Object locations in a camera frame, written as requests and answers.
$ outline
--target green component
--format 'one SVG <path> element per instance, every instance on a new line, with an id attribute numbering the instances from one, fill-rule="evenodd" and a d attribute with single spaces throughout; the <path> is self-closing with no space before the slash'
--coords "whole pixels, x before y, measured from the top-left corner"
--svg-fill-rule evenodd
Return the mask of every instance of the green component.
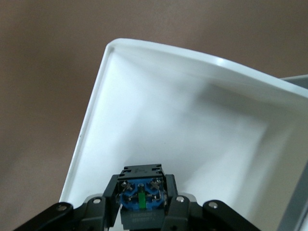
<path id="1" fill-rule="evenodd" d="M 146 209 L 145 193 L 139 192 L 138 198 L 139 198 L 139 209 Z"/>

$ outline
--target brown surface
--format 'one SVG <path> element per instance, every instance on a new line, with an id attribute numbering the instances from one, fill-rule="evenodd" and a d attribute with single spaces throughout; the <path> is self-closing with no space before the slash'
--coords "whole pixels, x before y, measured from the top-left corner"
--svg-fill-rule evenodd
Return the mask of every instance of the brown surface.
<path id="1" fill-rule="evenodd" d="M 58 201 L 106 44 L 150 40 L 308 73 L 308 1 L 1 1 L 0 230 Z"/>

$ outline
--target screw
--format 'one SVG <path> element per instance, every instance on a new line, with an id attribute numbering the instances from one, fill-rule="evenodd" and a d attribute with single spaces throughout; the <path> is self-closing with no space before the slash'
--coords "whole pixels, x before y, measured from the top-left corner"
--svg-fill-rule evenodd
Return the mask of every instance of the screw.
<path id="1" fill-rule="evenodd" d="M 183 203 L 185 201 L 185 199 L 182 196 L 178 196 L 177 201 Z"/>
<path id="2" fill-rule="evenodd" d="M 218 208 L 217 203 L 214 201 L 211 201 L 210 203 L 208 203 L 208 206 L 210 206 L 211 208 Z"/>
<path id="3" fill-rule="evenodd" d="M 66 210 L 67 209 L 67 206 L 66 205 L 58 205 L 58 207 L 57 207 L 57 210 L 58 211 L 64 211 L 64 210 Z"/>
<path id="4" fill-rule="evenodd" d="M 101 202 L 101 199 L 100 199 L 100 198 L 96 198 L 95 200 L 93 200 L 93 203 L 94 203 L 94 204 L 98 204 L 99 202 Z"/>

